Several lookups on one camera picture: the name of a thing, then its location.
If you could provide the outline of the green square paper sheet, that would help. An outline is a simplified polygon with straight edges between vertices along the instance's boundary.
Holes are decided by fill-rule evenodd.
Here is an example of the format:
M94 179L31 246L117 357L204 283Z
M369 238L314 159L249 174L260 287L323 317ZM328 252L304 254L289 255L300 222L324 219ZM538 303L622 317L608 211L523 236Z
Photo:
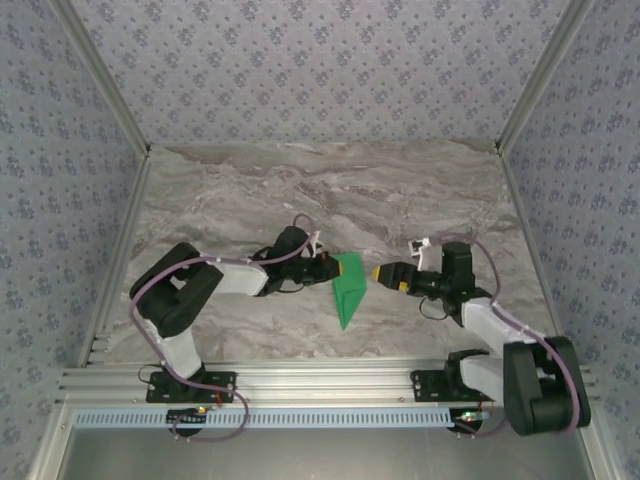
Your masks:
M332 280L336 310L346 330L367 292L367 275L361 255L355 252L332 256L338 262L338 276Z

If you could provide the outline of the black adapter board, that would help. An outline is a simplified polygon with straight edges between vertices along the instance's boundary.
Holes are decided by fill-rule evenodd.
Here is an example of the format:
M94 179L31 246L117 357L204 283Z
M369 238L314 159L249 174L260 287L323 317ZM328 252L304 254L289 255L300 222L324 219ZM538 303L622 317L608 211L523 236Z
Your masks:
M483 410L455 408L450 410L452 429L465 434L475 434L480 431L485 421L491 415Z
M208 409L206 407L169 409L165 415L165 423L169 426L177 427L180 425L184 427L204 425L207 415Z

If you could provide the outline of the grey metal panel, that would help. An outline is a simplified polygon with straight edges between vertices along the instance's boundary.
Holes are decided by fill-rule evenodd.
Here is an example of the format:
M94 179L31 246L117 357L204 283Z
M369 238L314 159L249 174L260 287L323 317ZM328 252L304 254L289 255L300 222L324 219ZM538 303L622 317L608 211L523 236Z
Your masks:
M623 480L596 427L570 437L489 438L445 428L285 428L221 443L175 440L152 410L54 411L28 480Z

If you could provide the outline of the aluminium side rail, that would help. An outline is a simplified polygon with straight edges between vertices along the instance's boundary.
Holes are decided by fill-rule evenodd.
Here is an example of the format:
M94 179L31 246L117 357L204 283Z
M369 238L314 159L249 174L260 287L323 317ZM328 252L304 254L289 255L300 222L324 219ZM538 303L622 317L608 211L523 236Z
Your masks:
M544 266L543 263L541 261L538 249L536 248L536 244L535 244L535 239L533 236L533 232L531 230L531 227L529 225L528 222L528 218L526 215L526 211L524 208L524 204L523 201L520 197L519 194L519 190L517 188L517 184L516 184L516 180L515 177L511 171L511 167L507 158L507 155L505 153L503 153L501 150L497 151L498 153L498 157L500 160L500 164L501 164L501 168L510 192L510 196L514 205L514 208L516 210L516 214L520 220L521 223L521 228L523 231L523 235L524 235L524 239L525 242L527 244L527 248L529 251L529 255L531 257L531 261L534 267L534 270L536 272L536 276L541 288L541 292L543 294L544 300L545 300L545 304L547 307L547 311L549 313L550 319L553 323L553 327L555 332L558 335L564 336L566 334L565 329L562 325L562 322L560 320L558 311L556 309L553 297L552 297L552 292L551 292L551 288L550 288L550 284L547 280L545 271L544 271Z
M137 169L124 217L118 230L114 250L99 290L77 366L86 368L104 362L113 332L112 314L119 305L122 286L133 248L143 196L150 173L149 153L145 153Z

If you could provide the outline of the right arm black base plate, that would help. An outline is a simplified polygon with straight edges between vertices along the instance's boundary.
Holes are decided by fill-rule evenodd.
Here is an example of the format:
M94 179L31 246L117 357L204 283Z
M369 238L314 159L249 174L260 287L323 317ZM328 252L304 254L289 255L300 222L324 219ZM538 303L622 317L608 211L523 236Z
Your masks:
M412 382L416 402L481 402L489 397L462 383L459 373L446 370L414 370Z

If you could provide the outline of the aluminium cross rail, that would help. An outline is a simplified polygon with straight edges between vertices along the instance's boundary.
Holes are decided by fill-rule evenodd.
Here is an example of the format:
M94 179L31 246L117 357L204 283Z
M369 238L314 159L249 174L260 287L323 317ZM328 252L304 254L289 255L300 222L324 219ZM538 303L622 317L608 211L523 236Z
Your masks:
M409 375L441 370L443 359L412 357L245 360L208 363L237 374L236 390L250 406L408 406ZM55 402L76 406L138 406L150 370L138 364L91 364L63 372Z

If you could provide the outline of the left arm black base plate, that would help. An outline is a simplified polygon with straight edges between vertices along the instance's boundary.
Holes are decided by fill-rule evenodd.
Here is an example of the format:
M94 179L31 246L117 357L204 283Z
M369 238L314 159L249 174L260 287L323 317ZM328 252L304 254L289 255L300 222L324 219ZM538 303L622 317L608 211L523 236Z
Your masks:
M216 387L234 389L237 373L232 371L202 371L191 378L191 381ZM232 403L234 396L230 393L214 392L207 389L194 388L178 382L166 371L153 372L148 381L147 403Z

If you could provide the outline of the aluminium frame post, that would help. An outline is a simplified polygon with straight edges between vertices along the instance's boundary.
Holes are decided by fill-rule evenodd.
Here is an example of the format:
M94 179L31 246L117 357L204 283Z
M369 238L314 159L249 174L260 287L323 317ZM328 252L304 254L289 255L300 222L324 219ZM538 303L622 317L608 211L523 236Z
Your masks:
M595 0L569 0L496 139L501 157L515 144L594 3Z
M145 136L72 1L47 1L132 148L146 159L148 143Z

